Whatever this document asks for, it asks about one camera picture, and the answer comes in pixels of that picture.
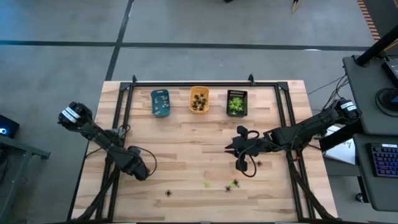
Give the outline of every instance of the black mesh basket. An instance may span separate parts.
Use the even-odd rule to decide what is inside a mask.
[[[240,98],[243,100],[243,110],[232,110],[229,108],[229,101],[233,98]],[[228,116],[243,117],[248,115],[248,92],[239,90],[228,90],[226,99],[226,114]]]

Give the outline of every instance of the wooden table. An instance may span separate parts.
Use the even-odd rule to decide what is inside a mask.
[[[304,82],[288,83],[295,119],[300,122],[312,115]],[[95,122],[104,129],[112,126],[119,84],[105,82],[103,85]],[[260,133],[280,126],[273,88],[229,88],[248,91],[248,115],[244,118],[226,115],[226,87],[210,88],[210,110],[205,115],[192,114],[188,109],[190,87],[166,88],[170,92],[171,114],[166,118],[155,118],[151,114],[150,102],[150,92],[155,89],[159,88],[134,88],[129,118],[131,130],[126,136],[126,146],[135,145],[152,151],[157,157],[158,168],[143,182],[121,174],[115,222],[297,220],[285,152],[256,157],[255,161],[261,161],[262,166],[253,178],[247,178],[236,170],[236,158],[223,152],[231,138],[237,136],[238,125]],[[284,111],[288,118],[285,101]],[[90,143],[88,153],[97,148],[95,143]],[[81,215],[98,193],[105,155],[105,151],[99,151],[86,159],[72,218]],[[303,155],[311,190],[321,204],[337,216],[321,152],[308,147]],[[142,158],[153,169],[153,158],[146,152],[142,153]],[[253,164],[248,166],[250,174]],[[225,192],[225,186],[234,179],[239,180],[240,188]],[[210,181],[209,187],[205,187],[205,180]],[[170,197],[165,194],[167,190],[172,192]],[[307,217],[301,191],[300,197]]]

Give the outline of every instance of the keyboard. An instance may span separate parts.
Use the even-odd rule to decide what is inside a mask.
[[[396,144],[370,143],[375,177],[398,178],[398,146]]]

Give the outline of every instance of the gray floor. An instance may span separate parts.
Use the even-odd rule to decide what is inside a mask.
[[[0,40],[116,41],[127,0],[5,0]],[[373,40],[356,0],[135,0],[125,42],[367,46]],[[18,140],[52,152],[34,159],[13,220],[61,222],[67,217],[87,141],[57,125],[71,101],[95,111],[111,47],[0,46],[0,114],[21,124]],[[310,92],[344,75],[341,59],[360,52],[122,48],[113,80],[302,79]],[[309,96],[320,109],[335,86]],[[345,87],[340,93],[352,98]],[[339,216],[392,222],[353,201],[354,177],[330,177]]]

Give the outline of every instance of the blue bowl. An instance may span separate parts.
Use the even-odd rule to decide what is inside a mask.
[[[170,115],[170,96],[167,90],[154,90],[150,93],[152,98],[152,114],[157,118]]]

